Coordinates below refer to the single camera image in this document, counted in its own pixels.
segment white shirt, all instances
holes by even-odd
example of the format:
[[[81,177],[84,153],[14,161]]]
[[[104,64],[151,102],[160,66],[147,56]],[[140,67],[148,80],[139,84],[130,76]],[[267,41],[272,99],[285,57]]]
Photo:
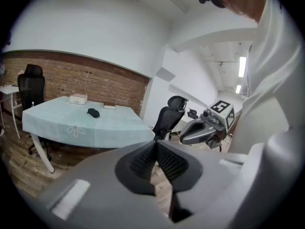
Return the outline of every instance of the white shirt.
[[[233,153],[248,154],[273,134],[305,125],[304,42],[278,0],[266,1],[247,67],[250,97],[234,132]]]

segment flower pattern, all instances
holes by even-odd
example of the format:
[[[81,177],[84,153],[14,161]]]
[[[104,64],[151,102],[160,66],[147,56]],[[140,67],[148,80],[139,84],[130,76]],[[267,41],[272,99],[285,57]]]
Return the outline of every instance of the flower pattern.
[[[68,122],[68,125],[70,126],[67,128],[67,132],[72,133],[75,137],[78,137],[80,134],[86,134],[85,130],[82,128],[86,124],[81,124],[79,121],[75,121],[75,123]]]

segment white side table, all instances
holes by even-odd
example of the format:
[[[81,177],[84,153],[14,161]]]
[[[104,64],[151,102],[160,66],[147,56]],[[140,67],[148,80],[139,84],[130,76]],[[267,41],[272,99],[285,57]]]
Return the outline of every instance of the white side table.
[[[2,99],[0,101],[0,103],[5,101],[5,100],[10,99],[11,114],[13,116],[13,120],[14,120],[14,124],[15,124],[15,128],[16,128],[18,138],[20,139],[19,132],[18,132],[17,125],[16,125],[16,120],[15,120],[15,113],[14,113],[14,109],[19,108],[19,107],[22,106],[21,104],[17,104],[16,100],[14,100],[14,93],[18,93],[19,89],[18,89],[17,86],[7,85],[7,86],[1,86],[0,87],[0,92],[7,95],[7,98]],[[4,121],[3,121],[3,116],[2,116],[1,104],[0,104],[0,113],[1,113],[3,128],[5,128]]]

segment brick wall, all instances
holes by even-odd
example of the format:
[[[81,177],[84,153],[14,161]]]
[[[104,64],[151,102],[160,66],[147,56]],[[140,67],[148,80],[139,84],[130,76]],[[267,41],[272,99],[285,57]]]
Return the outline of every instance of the brick wall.
[[[0,85],[16,84],[18,72],[32,63],[42,67],[46,79],[45,101],[74,93],[88,100],[111,102],[132,108],[140,114],[148,78],[98,60],[60,52],[17,51],[4,53],[5,76]],[[4,105],[10,111],[8,103]]]

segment fluorescent light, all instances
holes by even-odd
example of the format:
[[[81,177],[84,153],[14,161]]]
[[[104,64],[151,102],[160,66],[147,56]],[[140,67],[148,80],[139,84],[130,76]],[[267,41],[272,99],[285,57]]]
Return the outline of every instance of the fluorescent light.
[[[246,62],[247,58],[246,57],[240,57],[239,58],[239,77],[244,77],[244,70],[246,69]]]
[[[240,92],[240,89],[242,88],[241,85],[237,85],[237,88],[236,88],[236,93],[238,94]]]

